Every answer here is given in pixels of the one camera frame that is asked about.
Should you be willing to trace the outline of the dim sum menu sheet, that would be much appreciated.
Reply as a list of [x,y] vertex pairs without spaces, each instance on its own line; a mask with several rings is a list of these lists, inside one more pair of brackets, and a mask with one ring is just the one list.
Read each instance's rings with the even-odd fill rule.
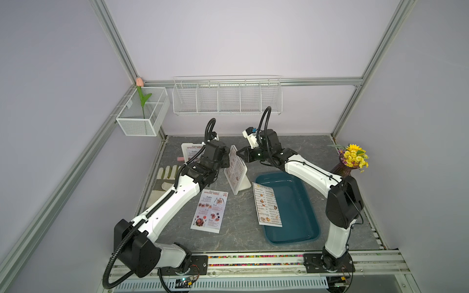
[[245,175],[244,161],[237,155],[237,148],[235,145],[230,147],[229,160],[230,166],[225,170],[225,176],[228,182],[234,186],[238,185]]
[[283,227],[273,188],[253,183],[258,223],[263,226]]

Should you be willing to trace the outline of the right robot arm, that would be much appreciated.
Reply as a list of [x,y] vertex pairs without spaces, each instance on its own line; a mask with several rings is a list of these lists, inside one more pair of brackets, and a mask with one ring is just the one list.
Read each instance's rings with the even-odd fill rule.
[[293,175],[318,190],[327,200],[326,216],[329,233],[322,249],[321,265],[328,272],[352,264],[349,254],[351,231],[363,222],[363,200],[358,184],[352,176],[341,177],[308,162],[298,152],[282,147],[277,133],[268,128],[272,109],[268,106],[256,128],[243,131],[249,146],[237,155],[246,163],[261,162]]

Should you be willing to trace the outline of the red special menu sheet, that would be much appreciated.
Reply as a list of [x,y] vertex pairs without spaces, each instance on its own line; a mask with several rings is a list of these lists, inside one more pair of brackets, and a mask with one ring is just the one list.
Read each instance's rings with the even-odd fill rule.
[[227,199],[228,192],[202,190],[194,218],[191,222],[191,229],[219,233]]

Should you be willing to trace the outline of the white menu holder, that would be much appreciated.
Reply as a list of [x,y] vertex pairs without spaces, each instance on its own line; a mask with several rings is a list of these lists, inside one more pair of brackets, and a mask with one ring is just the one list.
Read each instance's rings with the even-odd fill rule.
[[182,143],[181,149],[183,152],[184,162],[192,159],[203,147],[203,144]]
[[248,168],[245,162],[237,155],[238,149],[235,145],[230,147],[230,166],[224,170],[225,177],[233,193],[238,195],[240,191],[251,188],[251,182],[247,177]]

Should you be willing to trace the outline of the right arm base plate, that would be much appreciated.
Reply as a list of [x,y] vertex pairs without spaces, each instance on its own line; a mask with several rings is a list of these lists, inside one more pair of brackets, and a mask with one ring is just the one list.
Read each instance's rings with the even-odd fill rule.
[[327,253],[306,253],[304,254],[304,266],[307,273],[355,272],[352,257],[348,252],[340,258],[334,258]]

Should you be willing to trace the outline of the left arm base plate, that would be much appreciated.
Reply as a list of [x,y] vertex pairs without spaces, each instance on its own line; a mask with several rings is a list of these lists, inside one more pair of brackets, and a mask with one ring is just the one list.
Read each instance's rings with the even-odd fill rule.
[[183,263],[176,268],[163,267],[161,268],[162,276],[176,276],[176,275],[206,275],[208,270],[208,256],[207,255],[192,255],[189,259],[184,260]]

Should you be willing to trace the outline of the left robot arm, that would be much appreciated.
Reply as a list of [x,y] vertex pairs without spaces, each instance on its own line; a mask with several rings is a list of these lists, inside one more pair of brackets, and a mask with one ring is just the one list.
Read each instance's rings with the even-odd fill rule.
[[114,251],[102,278],[105,289],[115,288],[132,275],[145,277],[154,269],[190,271],[192,253],[186,247],[157,240],[178,211],[213,184],[221,169],[229,167],[229,149],[217,138],[215,124],[215,118],[209,120],[201,150],[178,169],[174,184],[163,196],[133,220],[122,219],[114,227]]

